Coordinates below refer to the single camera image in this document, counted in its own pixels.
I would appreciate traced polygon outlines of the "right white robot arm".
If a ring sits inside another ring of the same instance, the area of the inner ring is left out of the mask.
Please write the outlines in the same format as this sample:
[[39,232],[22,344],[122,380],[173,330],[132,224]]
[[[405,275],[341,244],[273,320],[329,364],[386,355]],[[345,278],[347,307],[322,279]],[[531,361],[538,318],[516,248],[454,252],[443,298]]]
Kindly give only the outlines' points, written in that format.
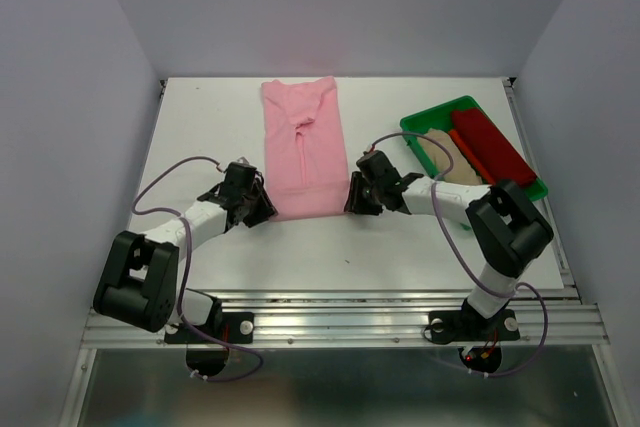
[[[554,238],[553,230],[512,180],[462,185],[418,173],[402,176],[386,154],[373,150],[356,162],[344,211],[377,216],[383,211],[436,218],[454,255],[475,284],[463,304],[460,325],[482,337],[496,325],[518,281]],[[464,261],[445,222],[469,227],[485,259],[480,275]]]

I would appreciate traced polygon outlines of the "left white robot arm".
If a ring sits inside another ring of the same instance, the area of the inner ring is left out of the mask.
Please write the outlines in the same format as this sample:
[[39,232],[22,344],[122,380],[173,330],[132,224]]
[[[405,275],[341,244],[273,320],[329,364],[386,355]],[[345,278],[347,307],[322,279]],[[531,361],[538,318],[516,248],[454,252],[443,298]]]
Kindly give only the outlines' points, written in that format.
[[223,180],[196,198],[183,213],[156,207],[142,216],[173,218],[143,233],[122,231],[114,238],[94,298],[106,317],[155,333],[179,320],[179,264],[195,249],[243,224],[259,225],[277,214],[258,169],[232,162]]

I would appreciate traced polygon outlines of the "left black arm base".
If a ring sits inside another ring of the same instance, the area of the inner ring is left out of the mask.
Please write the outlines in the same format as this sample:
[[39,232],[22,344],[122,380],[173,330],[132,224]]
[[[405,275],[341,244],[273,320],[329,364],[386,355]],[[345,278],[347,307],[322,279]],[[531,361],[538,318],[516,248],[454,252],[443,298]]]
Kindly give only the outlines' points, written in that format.
[[245,379],[264,366],[264,357],[251,348],[255,315],[253,312],[212,314],[198,333],[184,324],[165,330],[164,343],[186,348],[185,364],[191,378],[207,383],[225,383]]

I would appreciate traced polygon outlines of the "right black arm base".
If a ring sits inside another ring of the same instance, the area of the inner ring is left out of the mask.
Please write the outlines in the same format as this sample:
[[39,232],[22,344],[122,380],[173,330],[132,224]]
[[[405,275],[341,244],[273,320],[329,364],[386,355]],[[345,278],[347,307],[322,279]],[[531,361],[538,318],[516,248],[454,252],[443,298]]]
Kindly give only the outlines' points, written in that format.
[[459,344],[458,356],[468,373],[500,377],[503,354],[501,342],[515,342],[520,336],[515,312],[502,308],[486,319],[464,301],[458,310],[436,310],[428,314],[422,337],[427,342],[446,346]]

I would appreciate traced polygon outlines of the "pink t-shirt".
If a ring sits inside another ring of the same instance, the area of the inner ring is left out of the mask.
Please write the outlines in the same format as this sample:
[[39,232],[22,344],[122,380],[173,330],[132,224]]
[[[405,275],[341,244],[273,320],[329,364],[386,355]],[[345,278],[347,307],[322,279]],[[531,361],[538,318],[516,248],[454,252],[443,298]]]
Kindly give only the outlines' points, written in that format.
[[337,84],[261,85],[265,124],[266,191],[276,221],[343,213],[350,174],[338,105]]

